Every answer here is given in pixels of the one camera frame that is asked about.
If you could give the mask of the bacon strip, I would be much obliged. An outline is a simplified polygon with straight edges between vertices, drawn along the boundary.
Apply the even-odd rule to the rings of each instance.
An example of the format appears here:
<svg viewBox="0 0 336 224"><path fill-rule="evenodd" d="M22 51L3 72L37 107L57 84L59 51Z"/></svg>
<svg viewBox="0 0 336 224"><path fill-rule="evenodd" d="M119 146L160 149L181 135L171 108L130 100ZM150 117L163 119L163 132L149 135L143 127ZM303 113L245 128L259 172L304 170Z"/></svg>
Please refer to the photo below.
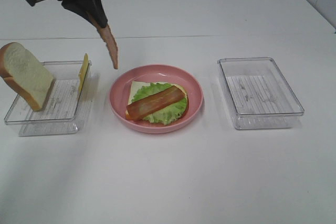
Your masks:
<svg viewBox="0 0 336 224"><path fill-rule="evenodd" d="M176 86L171 86L161 92L150 95L127 105L129 118L134 121L161 110L185 98L185 93Z"/></svg>
<svg viewBox="0 0 336 224"><path fill-rule="evenodd" d="M105 27L101 27L92 15L88 14L88 16L89 16L89 20L95 26L97 32L99 33L100 37L102 38L102 40L104 41L106 45L106 48L109 52L114 69L118 69L119 68L118 46L111 32L109 24L106 24Z"/></svg>

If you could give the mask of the yellow cheese slice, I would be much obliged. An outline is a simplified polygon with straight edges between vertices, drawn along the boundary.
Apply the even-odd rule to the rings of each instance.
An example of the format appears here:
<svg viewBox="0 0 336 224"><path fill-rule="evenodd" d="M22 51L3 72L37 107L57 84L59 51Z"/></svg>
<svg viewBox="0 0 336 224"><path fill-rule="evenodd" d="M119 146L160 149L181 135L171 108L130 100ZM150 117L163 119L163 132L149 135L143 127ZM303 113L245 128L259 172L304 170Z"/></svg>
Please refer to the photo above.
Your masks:
<svg viewBox="0 0 336 224"><path fill-rule="evenodd" d="M88 67L89 67L89 57L88 57L88 54L85 54L83 58L82 66L78 74L78 77L79 77L78 94L81 93Z"/></svg>

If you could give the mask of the pink round plate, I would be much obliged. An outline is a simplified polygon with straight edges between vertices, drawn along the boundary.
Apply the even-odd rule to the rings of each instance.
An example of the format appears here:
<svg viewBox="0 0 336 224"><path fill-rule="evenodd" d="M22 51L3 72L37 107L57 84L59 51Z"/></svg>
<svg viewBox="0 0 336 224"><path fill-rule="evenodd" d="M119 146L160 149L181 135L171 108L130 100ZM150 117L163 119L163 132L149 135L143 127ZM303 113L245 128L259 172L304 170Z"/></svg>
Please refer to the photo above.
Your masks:
<svg viewBox="0 0 336 224"><path fill-rule="evenodd" d="M188 96L188 108L184 116L169 124L152 124L148 121L129 121L125 118L126 106L132 81L168 82L181 85ZM133 68L120 77L111 86L109 100L112 112L128 128L150 134L162 134L183 128L198 115L204 101L199 82L185 70L169 65L145 65Z"/></svg>

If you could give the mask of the left clear plastic tray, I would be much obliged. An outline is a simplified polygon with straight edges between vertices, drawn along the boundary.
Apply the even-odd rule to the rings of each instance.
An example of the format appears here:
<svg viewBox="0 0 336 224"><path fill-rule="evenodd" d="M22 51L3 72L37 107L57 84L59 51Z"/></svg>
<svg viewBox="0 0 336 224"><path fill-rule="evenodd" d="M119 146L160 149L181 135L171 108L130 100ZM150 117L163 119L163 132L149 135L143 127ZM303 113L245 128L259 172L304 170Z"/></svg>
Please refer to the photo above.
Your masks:
<svg viewBox="0 0 336 224"><path fill-rule="evenodd" d="M10 106L4 123L19 136L74 134L82 129L92 105L91 63L79 90L82 61L46 61L42 63L55 77L44 108L34 112L19 95Z"/></svg>

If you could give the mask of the clear plastic tray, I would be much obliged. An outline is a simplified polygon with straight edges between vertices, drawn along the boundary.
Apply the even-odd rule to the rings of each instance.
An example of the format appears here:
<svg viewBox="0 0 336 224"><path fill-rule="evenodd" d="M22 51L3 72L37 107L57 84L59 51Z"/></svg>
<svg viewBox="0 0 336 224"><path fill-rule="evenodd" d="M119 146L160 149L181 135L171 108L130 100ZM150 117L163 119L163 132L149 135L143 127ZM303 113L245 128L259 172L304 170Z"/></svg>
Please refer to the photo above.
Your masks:
<svg viewBox="0 0 336 224"><path fill-rule="evenodd" d="M224 58L217 64L235 129L289 129L300 125L304 108L272 58Z"/></svg>
<svg viewBox="0 0 336 224"><path fill-rule="evenodd" d="M10 106L4 123L19 136L74 134L82 129L92 105L91 63L79 90L82 61L46 61L42 63L55 77L44 108L34 112L19 95Z"/></svg>

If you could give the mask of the right clear plastic tray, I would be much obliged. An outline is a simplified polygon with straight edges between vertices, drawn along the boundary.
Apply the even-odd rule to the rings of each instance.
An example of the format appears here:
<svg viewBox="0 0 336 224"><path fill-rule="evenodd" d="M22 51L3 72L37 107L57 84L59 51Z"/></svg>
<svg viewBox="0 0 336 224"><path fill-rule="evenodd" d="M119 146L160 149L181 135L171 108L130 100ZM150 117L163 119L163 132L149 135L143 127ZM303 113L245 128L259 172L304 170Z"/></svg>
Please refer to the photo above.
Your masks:
<svg viewBox="0 0 336 224"><path fill-rule="evenodd" d="M272 58L224 58L217 64L235 129L289 129L300 125L304 108Z"/></svg>

